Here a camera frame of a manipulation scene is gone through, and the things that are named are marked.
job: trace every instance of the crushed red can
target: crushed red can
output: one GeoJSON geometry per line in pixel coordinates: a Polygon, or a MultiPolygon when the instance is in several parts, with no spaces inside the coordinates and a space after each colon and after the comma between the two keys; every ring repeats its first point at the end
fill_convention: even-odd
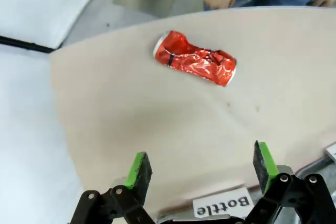
{"type": "Polygon", "coordinates": [[[154,48],[155,59],[163,65],[192,73],[218,85],[232,80],[237,61],[222,50],[196,47],[178,31],[166,32],[154,48]]]}

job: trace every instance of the paper sign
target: paper sign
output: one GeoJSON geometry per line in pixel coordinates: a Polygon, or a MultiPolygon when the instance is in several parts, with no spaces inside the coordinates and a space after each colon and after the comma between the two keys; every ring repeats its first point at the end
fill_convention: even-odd
{"type": "Polygon", "coordinates": [[[194,216],[230,215],[245,218],[253,208],[250,194],[245,187],[225,193],[193,200],[194,216]]]}
{"type": "Polygon", "coordinates": [[[336,162],[336,144],[330,145],[325,149],[327,154],[336,162]]]}

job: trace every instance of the green tape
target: green tape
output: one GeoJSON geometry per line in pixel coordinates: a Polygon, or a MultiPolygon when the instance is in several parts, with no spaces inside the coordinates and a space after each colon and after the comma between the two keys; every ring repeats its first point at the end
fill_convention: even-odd
{"type": "Polygon", "coordinates": [[[268,174],[268,179],[265,188],[265,191],[267,191],[271,184],[272,179],[274,179],[279,174],[279,169],[272,158],[272,155],[267,147],[267,144],[259,143],[259,148],[263,156],[262,158],[264,160],[266,172],[268,174]]]}
{"type": "Polygon", "coordinates": [[[128,173],[128,177],[124,184],[125,187],[127,187],[128,189],[132,189],[134,187],[134,184],[138,177],[139,169],[140,169],[140,166],[142,164],[144,157],[145,157],[145,152],[139,152],[135,156],[132,167],[130,169],[130,172],[128,173]]]}

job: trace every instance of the table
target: table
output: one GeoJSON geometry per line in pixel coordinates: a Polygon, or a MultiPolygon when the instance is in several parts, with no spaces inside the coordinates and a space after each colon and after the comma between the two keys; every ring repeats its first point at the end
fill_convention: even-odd
{"type": "Polygon", "coordinates": [[[85,189],[105,192],[147,151],[155,213],[257,184],[255,140],[297,170],[336,137],[336,10],[245,8],[195,13],[84,40],[51,55],[51,79],[70,155],[85,189]],[[178,30],[237,59],[227,87],[153,58],[178,30]]]}

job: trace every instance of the black strip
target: black strip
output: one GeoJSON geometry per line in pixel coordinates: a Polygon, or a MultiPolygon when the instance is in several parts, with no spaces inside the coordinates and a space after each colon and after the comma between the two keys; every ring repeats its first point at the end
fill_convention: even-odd
{"type": "Polygon", "coordinates": [[[24,48],[24,49],[38,51],[38,52],[45,52],[47,54],[55,51],[54,49],[49,48],[49,47],[44,47],[44,46],[37,45],[35,43],[28,43],[28,42],[17,40],[17,39],[10,39],[10,38],[6,38],[3,36],[0,36],[0,44],[12,46],[12,47],[24,48]]]}
{"type": "Polygon", "coordinates": [[[170,55],[169,62],[167,64],[168,67],[172,65],[174,57],[175,57],[174,55],[170,55]]]}

